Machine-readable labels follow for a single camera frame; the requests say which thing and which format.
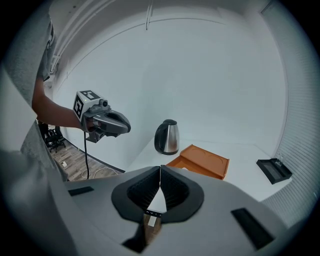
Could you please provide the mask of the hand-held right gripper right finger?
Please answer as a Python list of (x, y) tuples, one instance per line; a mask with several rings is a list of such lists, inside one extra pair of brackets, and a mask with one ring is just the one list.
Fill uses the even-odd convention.
[(236, 186), (191, 172), (168, 167), (196, 182), (204, 192), (200, 209), (190, 219), (164, 224), (159, 233), (159, 252), (164, 256), (253, 256), (258, 250), (232, 215), (233, 210), (246, 209), (273, 237), (287, 228), (281, 219), (262, 203)]

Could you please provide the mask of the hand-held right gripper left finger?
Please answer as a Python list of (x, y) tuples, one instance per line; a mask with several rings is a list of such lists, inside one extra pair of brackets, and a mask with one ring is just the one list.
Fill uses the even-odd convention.
[(68, 181), (68, 227), (78, 256), (161, 256), (147, 244), (144, 213), (159, 189), (160, 168), (144, 167), (107, 178)]

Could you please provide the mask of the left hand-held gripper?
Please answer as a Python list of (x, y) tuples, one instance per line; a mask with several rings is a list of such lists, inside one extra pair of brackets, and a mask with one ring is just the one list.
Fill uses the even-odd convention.
[(86, 132), (89, 134), (86, 140), (92, 143), (97, 143), (104, 135), (116, 138), (131, 131), (129, 120), (122, 113), (111, 110), (108, 101), (92, 90), (76, 92), (73, 112), (84, 132), (86, 132), (86, 120), (94, 121), (94, 117), (98, 117), (100, 127), (93, 132)]

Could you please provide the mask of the orange box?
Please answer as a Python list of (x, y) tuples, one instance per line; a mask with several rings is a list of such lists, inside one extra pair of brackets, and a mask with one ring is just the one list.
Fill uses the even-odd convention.
[(227, 174), (229, 161), (228, 158), (191, 144), (166, 165), (223, 180)]

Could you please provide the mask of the person's left forearm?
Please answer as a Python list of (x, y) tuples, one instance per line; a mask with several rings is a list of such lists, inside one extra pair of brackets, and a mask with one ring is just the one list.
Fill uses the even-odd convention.
[(32, 103), (37, 119), (43, 123), (59, 127), (82, 129), (75, 113), (66, 107), (54, 103), (45, 95), (43, 78), (35, 80)]

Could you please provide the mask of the person's left hand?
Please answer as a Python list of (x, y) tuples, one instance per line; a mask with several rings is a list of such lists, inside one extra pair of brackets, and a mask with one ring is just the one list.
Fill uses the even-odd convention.
[(99, 128), (102, 125), (100, 121), (92, 120), (92, 119), (87, 119), (85, 121), (85, 124), (86, 124), (85, 130), (88, 133), (94, 132), (96, 128)]

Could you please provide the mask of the steel electric kettle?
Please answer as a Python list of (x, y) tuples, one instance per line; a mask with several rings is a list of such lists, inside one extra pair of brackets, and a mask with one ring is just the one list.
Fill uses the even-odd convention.
[(157, 128), (154, 136), (154, 148), (163, 155), (175, 155), (180, 147), (180, 134), (177, 121), (164, 120)]

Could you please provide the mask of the black office chair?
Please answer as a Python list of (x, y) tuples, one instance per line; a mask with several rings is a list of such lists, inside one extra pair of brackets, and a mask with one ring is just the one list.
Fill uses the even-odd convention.
[(38, 128), (40, 130), (41, 137), (50, 153), (52, 150), (55, 150), (57, 153), (59, 146), (63, 146), (64, 148), (66, 147), (64, 143), (64, 137), (59, 126), (55, 126), (54, 129), (49, 129), (48, 124), (39, 121)]

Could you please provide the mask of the black square tray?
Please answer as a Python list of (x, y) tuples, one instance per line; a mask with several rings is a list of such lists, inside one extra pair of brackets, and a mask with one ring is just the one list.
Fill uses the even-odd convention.
[(276, 163), (276, 158), (271, 159), (258, 159), (256, 164), (268, 178), (269, 182), (274, 185), (276, 183), (288, 180), (293, 175), (292, 172), (281, 163)]

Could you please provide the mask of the person's gray shirt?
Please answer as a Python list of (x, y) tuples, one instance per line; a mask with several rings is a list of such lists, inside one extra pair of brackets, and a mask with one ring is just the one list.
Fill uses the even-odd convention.
[(56, 46), (49, 11), (53, 0), (45, 0), (26, 20), (7, 50), (3, 64), (8, 76), (31, 105), (36, 79), (50, 78), (51, 62)]

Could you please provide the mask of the white window blinds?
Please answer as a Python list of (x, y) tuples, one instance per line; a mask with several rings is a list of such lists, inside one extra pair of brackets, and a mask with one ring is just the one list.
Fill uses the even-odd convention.
[(320, 198), (320, 56), (298, 21), (278, 1), (262, 11), (277, 42), (288, 86), (288, 107), (277, 155), (291, 182), (265, 199), (288, 226), (306, 219)]

